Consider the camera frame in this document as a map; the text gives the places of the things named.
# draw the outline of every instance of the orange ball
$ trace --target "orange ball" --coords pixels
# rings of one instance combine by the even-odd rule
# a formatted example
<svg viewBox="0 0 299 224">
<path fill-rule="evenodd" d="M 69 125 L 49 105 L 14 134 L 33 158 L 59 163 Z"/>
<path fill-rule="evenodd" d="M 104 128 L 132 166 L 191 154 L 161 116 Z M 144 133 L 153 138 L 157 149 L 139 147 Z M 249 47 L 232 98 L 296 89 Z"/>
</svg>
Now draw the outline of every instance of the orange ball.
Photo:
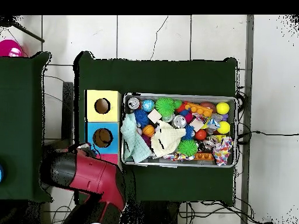
<svg viewBox="0 0 299 224">
<path fill-rule="evenodd" d="M 155 128 L 152 125 L 148 124 L 142 129 L 142 133 L 150 138 L 155 134 Z"/>
<path fill-rule="evenodd" d="M 195 133 L 195 138 L 197 140 L 204 140 L 207 137 L 207 133 L 204 129 L 200 129 Z"/>
</svg>

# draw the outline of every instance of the pink object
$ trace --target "pink object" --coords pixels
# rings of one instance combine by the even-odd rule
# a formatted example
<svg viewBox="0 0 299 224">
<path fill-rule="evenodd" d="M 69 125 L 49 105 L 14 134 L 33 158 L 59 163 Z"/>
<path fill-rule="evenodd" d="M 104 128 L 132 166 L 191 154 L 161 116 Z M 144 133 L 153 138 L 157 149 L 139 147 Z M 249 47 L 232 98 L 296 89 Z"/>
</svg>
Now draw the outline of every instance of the pink object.
<svg viewBox="0 0 299 224">
<path fill-rule="evenodd" d="M 185 119 L 187 121 L 187 123 L 190 123 L 193 119 L 193 115 L 191 112 L 189 112 L 186 116 L 185 116 Z"/>
<path fill-rule="evenodd" d="M 118 154 L 101 154 L 101 156 L 96 155 L 96 158 L 106 160 L 107 162 L 111 162 L 113 164 L 117 164 L 119 156 Z"/>
<path fill-rule="evenodd" d="M 22 57 L 22 48 L 13 40 L 0 41 L 0 57 Z"/>
</svg>

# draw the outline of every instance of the box with round hole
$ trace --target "box with round hole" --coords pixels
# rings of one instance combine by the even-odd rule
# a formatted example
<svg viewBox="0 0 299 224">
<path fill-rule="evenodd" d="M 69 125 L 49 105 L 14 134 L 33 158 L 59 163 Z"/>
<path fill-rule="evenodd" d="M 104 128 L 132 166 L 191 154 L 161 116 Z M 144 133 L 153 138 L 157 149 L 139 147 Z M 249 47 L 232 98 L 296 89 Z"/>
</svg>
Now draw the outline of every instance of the box with round hole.
<svg viewBox="0 0 299 224">
<path fill-rule="evenodd" d="M 118 91 L 86 90 L 85 121 L 119 122 L 121 95 Z"/>
</svg>

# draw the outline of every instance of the round hole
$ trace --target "round hole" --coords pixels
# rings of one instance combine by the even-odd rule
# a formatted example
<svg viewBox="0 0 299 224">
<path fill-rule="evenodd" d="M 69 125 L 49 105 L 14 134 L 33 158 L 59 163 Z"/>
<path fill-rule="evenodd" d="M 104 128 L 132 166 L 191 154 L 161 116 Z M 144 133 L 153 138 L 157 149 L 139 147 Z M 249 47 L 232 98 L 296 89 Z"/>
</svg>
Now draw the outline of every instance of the round hole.
<svg viewBox="0 0 299 224">
<path fill-rule="evenodd" d="M 97 129 L 93 134 L 93 143 L 100 148 L 107 148 L 112 140 L 112 133 L 108 129 Z"/>
<path fill-rule="evenodd" d="M 95 110 L 99 114 L 108 113 L 110 111 L 110 102 L 105 98 L 98 99 L 95 102 Z"/>
</svg>

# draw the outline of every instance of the dark green tablecloth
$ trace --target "dark green tablecloth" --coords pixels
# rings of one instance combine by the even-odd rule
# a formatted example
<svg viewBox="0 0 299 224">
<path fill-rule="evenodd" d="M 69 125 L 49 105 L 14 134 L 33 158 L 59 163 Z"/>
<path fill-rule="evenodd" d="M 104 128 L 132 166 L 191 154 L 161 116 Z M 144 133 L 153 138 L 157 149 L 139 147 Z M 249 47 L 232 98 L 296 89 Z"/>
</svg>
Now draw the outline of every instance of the dark green tablecloth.
<svg viewBox="0 0 299 224">
<path fill-rule="evenodd" d="M 0 57 L 0 200 L 51 201 L 39 183 L 43 112 L 41 77 L 50 53 Z"/>
<path fill-rule="evenodd" d="M 89 52 L 80 53 L 74 63 L 75 139 L 84 141 L 84 90 L 167 93 L 180 95 L 235 96 L 234 58 L 226 61 L 128 61 L 96 60 Z M 223 200 L 232 205 L 234 168 L 140 167 L 123 165 L 127 188 L 134 171 L 138 201 Z"/>
</svg>

